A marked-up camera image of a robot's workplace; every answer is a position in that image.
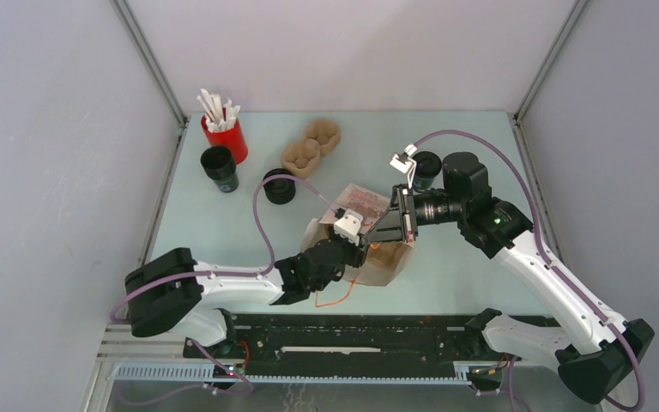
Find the beige paper bag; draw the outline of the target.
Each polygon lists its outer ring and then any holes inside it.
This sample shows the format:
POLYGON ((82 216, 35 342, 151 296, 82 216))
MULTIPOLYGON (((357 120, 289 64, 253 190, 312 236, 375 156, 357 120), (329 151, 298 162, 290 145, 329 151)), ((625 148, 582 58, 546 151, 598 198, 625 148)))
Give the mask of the beige paper bag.
MULTIPOLYGON (((390 199, 356 184, 349 184, 342 194, 333 202, 335 207, 351 209, 363 216, 360 232, 365 234, 372 224, 390 205, 390 199)), ((300 250, 315 245, 329 237, 332 228, 332 213, 326 212, 322 218, 313 219, 307 225, 300 250)), ((415 244, 403 242, 371 243, 367 249, 365 262, 359 268, 348 267, 342 281, 348 284, 346 293, 339 295, 339 290, 330 288, 329 300, 319 293, 314 294, 314 306, 327 307, 340 305, 357 285, 365 287, 386 287, 405 269, 415 253, 415 244)))

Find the black paper coffee cup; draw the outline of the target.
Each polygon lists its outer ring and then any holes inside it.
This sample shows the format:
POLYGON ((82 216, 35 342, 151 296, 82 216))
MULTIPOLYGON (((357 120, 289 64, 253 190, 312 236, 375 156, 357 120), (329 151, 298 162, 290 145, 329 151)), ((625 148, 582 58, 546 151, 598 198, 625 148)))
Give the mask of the black paper coffee cup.
POLYGON ((432 189, 432 185, 436 179, 436 175, 426 175, 416 173, 412 183, 412 188, 415 192, 425 192, 432 189))

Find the black plastic cup lid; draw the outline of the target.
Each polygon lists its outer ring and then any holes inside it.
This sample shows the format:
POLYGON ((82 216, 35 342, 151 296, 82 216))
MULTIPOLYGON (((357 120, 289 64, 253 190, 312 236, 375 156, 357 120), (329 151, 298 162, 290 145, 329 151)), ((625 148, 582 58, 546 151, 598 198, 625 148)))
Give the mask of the black plastic cup lid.
POLYGON ((418 179, 435 179, 443 167, 439 156, 431 151, 416 152, 413 159, 416 162, 415 176, 418 179))

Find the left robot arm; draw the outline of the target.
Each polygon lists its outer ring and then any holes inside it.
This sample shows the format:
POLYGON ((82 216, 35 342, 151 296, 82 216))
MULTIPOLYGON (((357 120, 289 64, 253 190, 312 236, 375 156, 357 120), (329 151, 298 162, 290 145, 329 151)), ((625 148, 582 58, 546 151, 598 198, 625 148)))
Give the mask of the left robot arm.
POLYGON ((349 267, 366 260, 367 245, 345 239, 322 239, 293 257, 259 268, 199 262, 190 249, 176 248, 124 278, 132 336, 180 334, 216 357, 237 346, 230 309, 242 304, 288 306, 307 300, 340 281, 349 267))

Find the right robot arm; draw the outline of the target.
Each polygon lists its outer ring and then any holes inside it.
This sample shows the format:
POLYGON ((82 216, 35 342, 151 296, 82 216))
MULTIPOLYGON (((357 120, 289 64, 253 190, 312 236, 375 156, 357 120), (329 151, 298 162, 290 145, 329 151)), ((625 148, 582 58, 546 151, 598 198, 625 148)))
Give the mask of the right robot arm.
POLYGON ((418 194, 410 183, 396 185, 367 241, 413 243, 422 226, 456 223, 468 243, 515 274, 556 321, 553 328, 540 327, 486 309, 468 324, 468 353, 477 359, 494 352, 519 356, 555 371, 586 403, 609 401, 628 375, 639 374, 655 335, 652 327, 641 318, 625 318, 581 283, 532 221, 492 194, 487 168, 475 154, 447 155, 441 174, 440 189, 418 194))

